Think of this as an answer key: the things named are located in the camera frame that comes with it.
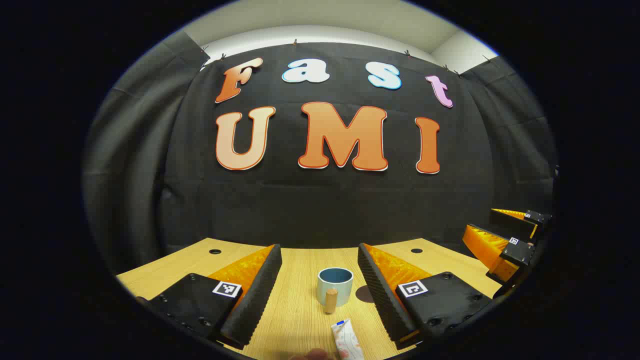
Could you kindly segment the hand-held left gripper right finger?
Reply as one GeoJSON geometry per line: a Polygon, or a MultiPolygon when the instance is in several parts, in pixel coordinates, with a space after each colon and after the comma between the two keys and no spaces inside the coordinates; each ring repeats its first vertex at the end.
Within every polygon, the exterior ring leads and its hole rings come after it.
{"type": "Polygon", "coordinates": [[[382,325],[399,350],[442,342],[492,302],[453,272],[432,275],[370,244],[359,244],[358,266],[382,325]]]}

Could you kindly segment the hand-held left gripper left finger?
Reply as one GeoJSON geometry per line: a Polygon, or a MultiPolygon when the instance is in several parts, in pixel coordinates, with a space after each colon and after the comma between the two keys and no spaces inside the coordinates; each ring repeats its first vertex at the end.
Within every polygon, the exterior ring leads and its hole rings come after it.
{"type": "Polygon", "coordinates": [[[252,339],[282,266],[272,244],[203,276],[188,273],[160,294],[136,299],[188,333],[243,350],[252,339]]]}

